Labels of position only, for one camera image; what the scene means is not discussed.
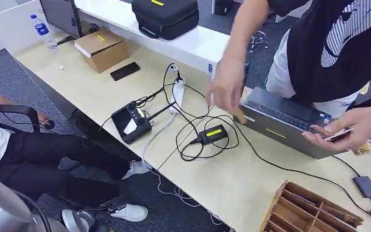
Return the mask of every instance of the smartphone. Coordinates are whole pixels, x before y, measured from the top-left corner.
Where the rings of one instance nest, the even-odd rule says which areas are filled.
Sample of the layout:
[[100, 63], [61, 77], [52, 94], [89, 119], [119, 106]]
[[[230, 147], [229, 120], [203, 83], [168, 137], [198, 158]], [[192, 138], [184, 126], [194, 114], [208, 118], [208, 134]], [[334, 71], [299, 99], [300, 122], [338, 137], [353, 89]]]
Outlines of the smartphone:
[[339, 133], [336, 133], [335, 135], [331, 136], [331, 137], [328, 137], [326, 139], [324, 139], [325, 141], [330, 141], [330, 142], [337, 142], [341, 139], [343, 139], [344, 137], [346, 137], [351, 131], [353, 131], [353, 128], [351, 129], [348, 129], [348, 130], [344, 130], [342, 132], [339, 132]]
[[123, 77], [126, 77], [132, 73], [137, 72], [138, 70], [140, 70], [140, 66], [136, 62], [133, 62], [124, 66], [123, 68], [111, 72], [110, 75], [112, 76], [114, 81], [118, 81]]

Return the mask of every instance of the black bag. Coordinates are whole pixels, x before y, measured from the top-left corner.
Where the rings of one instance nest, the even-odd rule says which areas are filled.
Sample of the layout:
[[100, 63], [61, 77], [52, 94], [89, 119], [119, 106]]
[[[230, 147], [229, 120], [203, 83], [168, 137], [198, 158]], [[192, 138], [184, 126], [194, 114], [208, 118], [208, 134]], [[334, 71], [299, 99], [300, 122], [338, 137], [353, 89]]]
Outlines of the black bag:
[[216, 15], [226, 15], [234, 5], [233, 0], [215, 0], [215, 12]]
[[195, 28], [200, 12], [197, 0], [133, 0], [139, 30], [157, 39], [172, 40]]

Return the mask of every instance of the power strip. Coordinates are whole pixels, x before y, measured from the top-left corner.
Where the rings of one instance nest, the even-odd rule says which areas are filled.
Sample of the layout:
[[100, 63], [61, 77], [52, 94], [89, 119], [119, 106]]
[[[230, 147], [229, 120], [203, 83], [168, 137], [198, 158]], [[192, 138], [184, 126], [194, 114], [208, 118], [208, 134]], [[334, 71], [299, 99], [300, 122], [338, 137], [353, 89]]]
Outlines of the power strip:
[[[184, 96], [184, 79], [177, 80], [173, 87], [173, 95], [171, 96], [171, 102], [177, 101], [177, 107], [181, 107], [183, 103], [183, 96]], [[179, 114], [179, 112], [174, 108], [170, 107], [169, 112], [172, 114]]]

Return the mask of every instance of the wooden organizer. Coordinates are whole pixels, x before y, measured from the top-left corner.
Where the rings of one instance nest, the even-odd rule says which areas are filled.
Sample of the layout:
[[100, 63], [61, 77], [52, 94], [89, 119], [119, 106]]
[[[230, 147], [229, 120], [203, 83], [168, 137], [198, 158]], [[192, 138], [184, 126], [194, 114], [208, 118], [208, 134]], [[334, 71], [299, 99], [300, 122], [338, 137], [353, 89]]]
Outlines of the wooden organizer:
[[276, 192], [261, 232], [356, 232], [363, 219], [327, 199], [285, 182]]

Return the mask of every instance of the cardboard box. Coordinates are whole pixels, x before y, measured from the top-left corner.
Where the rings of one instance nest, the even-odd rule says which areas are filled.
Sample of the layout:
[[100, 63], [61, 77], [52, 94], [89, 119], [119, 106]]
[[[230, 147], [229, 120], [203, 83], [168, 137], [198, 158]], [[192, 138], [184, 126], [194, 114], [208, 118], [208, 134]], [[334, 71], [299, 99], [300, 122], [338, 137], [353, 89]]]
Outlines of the cardboard box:
[[337, 204], [285, 181], [277, 190], [260, 232], [357, 232], [363, 219]]
[[74, 46], [98, 73], [128, 58], [124, 39], [106, 29], [76, 40]]

